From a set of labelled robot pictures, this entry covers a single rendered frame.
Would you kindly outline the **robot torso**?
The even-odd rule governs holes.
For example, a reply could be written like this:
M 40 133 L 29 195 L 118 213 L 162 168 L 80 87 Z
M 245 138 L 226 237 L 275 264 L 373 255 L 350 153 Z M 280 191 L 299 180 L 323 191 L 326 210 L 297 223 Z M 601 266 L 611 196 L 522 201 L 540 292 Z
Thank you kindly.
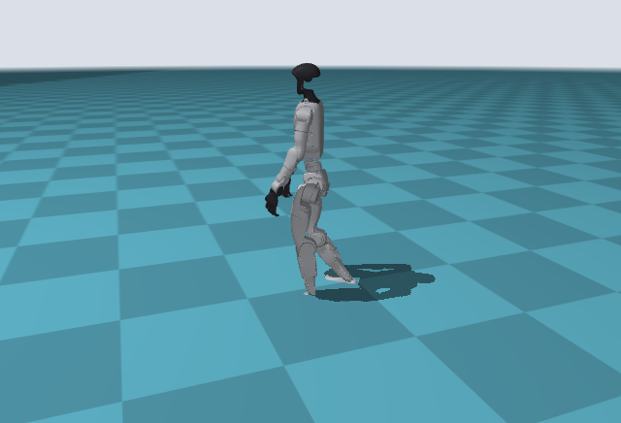
M 303 175 L 304 183 L 308 183 L 311 179 L 318 181 L 320 194 L 323 193 L 328 187 L 328 176 L 325 169 L 322 169 L 321 162 L 318 162 L 323 153 L 324 145 L 324 109 L 323 104 L 320 102 L 311 103 L 308 98 L 304 98 L 304 102 L 299 102 L 296 107 L 293 126 L 295 130 L 295 114 L 302 107 L 312 108 L 312 123 L 310 125 L 308 140 L 306 145 L 305 156 L 303 159 L 309 159 L 304 161 L 306 172 Z M 307 101 L 307 102 L 305 102 Z

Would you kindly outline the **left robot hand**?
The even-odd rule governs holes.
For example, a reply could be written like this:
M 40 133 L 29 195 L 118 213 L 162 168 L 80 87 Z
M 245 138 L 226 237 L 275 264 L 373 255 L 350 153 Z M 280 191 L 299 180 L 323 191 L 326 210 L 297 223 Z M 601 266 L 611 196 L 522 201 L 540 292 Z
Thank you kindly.
M 276 211 L 278 206 L 278 196 L 281 195 L 282 190 L 283 186 L 278 189 L 277 193 L 271 188 L 270 193 L 265 197 L 265 201 L 267 201 L 265 207 L 268 212 L 274 216 L 279 216 L 279 214 L 276 214 Z

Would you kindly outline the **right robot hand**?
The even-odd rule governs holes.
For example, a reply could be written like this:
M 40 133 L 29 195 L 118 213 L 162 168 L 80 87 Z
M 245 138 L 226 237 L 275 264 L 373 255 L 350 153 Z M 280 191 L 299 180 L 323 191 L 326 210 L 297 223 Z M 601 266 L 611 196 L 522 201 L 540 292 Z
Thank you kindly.
M 294 172 L 293 172 L 293 174 L 294 174 Z M 292 175 L 293 175 L 293 174 L 292 174 Z M 289 185 L 290 185 L 290 182 L 291 182 L 291 178 L 289 179 L 289 182 L 288 182 L 288 183 L 284 186 L 284 189 L 283 189 L 283 191 L 282 191 L 282 193 L 281 193 L 281 196 L 283 196 L 283 197 L 285 197 L 285 198 L 292 196 L 292 195 L 290 194 L 290 191 L 289 191 Z

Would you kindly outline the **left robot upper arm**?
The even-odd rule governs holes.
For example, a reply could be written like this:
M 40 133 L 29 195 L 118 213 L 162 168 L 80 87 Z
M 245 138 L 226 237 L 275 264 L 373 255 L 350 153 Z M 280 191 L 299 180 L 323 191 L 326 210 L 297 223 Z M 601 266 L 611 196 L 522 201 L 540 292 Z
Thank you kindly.
M 305 156 L 308 133 L 312 123 L 312 117 L 312 108 L 309 107 L 302 107 L 295 114 L 295 146 L 292 148 L 296 148 L 298 150 L 298 158 L 296 162 L 303 160 Z

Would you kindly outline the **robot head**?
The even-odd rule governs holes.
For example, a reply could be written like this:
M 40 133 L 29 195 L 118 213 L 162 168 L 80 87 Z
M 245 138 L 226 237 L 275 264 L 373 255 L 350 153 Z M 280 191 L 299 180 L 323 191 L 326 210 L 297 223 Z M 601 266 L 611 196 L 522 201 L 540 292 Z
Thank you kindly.
M 318 104 L 320 101 L 314 95 L 313 90 L 305 89 L 303 87 L 304 80 L 306 82 L 309 82 L 312 80 L 312 78 L 317 78 L 320 76 L 320 71 L 318 67 L 311 63 L 303 63 L 296 66 L 292 70 L 292 74 L 297 79 L 297 93 L 299 95 L 304 94 L 304 98 L 308 98 L 309 102 Z M 304 102 L 304 100 L 302 102 Z

